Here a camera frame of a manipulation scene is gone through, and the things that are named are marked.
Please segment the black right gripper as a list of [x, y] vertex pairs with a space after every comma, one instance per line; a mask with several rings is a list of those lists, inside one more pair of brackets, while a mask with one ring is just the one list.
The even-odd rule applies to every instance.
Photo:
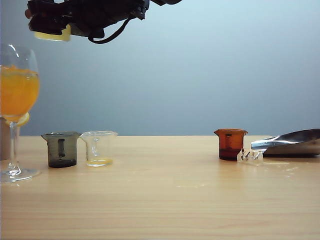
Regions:
[[[26, 11], [29, 14], [63, 14], [69, 9], [70, 3], [68, 0], [29, 0]], [[148, 0], [74, 0], [69, 10], [72, 17], [69, 23], [70, 34], [89, 40], [113, 40], [123, 32], [130, 20], [143, 20], [149, 5]], [[104, 29], [120, 21], [123, 21], [121, 27], [109, 37], [105, 37]], [[62, 35], [67, 23], [60, 19], [33, 16], [28, 26], [33, 32]]]

